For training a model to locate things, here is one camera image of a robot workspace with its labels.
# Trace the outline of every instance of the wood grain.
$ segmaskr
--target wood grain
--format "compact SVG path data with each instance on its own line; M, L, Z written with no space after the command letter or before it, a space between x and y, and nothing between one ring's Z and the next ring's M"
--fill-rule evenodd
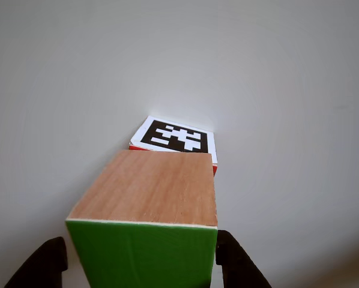
M216 226L211 156L121 151L69 218Z

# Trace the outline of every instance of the white edge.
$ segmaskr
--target white edge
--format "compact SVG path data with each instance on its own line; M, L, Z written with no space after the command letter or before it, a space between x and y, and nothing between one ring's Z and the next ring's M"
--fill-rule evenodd
M134 146L137 146L137 147L141 147L141 148L145 148L145 149L153 150L153 151L179 152L179 151L176 151L176 150L171 150L171 149L167 149L167 148L164 148L164 147L159 147L159 146L155 146L155 145L152 145L152 144L147 144L147 143L142 143L141 142L141 140L142 140L143 136L145 135L147 129L149 129L150 125L152 124L152 122L154 120L206 133L207 136L208 136L208 151L211 154L211 159L212 159L213 164L217 164L216 144L214 143L214 134L213 134L213 132L198 129L198 128L191 127L191 126L184 125L184 124L179 124L179 123L164 120L164 119L160 119L160 118L156 118L156 117L152 117L152 116L148 116L147 119L145 120L145 122L142 124L142 126L139 127L136 134L134 134L134 136L131 138L131 141L130 141L131 144L133 144Z
M198 224L176 224L176 223L158 223L158 222L141 222L141 221L134 222L134 221L98 220L98 219L81 219L81 218L67 218L66 221L218 229L217 226L206 226L206 225L198 225Z

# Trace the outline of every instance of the block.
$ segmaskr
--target block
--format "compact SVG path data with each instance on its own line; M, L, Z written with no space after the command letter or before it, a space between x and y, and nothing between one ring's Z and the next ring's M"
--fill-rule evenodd
M217 153L213 132L184 124L147 117L129 143L131 150L209 153L213 172L217 171Z
M92 288L209 287L211 155L119 152L66 219Z

